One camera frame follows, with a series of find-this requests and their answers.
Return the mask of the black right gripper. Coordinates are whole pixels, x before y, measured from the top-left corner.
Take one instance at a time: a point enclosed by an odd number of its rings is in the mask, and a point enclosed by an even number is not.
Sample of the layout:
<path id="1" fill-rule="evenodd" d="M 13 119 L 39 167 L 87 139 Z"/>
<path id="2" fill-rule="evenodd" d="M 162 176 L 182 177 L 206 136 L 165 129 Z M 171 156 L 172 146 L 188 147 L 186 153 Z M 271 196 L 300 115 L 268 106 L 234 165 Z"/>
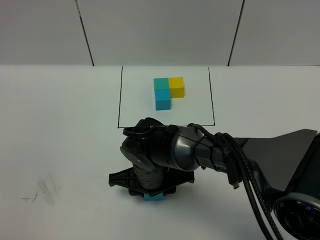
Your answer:
<path id="1" fill-rule="evenodd" d="M 194 172 L 163 166 L 147 171 L 134 165 L 120 172 L 109 174 L 108 183 L 111 187 L 120 186 L 128 189 L 131 196 L 166 196 L 174 194 L 177 186 L 194 183 Z"/>

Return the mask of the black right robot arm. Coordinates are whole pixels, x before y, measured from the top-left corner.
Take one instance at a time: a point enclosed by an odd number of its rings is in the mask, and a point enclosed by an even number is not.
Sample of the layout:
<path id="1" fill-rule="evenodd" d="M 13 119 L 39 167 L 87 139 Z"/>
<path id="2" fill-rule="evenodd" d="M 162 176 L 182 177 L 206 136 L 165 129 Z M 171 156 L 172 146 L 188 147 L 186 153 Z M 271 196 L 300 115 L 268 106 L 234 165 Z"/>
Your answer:
<path id="1" fill-rule="evenodd" d="M 298 240 L 320 237 L 320 134 L 301 129 L 272 138 L 212 134 L 203 126 L 165 125 L 147 117 L 123 129 L 121 153 L 132 167 L 109 175 L 110 186 L 132 196 L 163 199 L 193 183 L 198 168 L 225 173 L 244 185 L 265 238 L 282 239 L 280 225 Z"/>

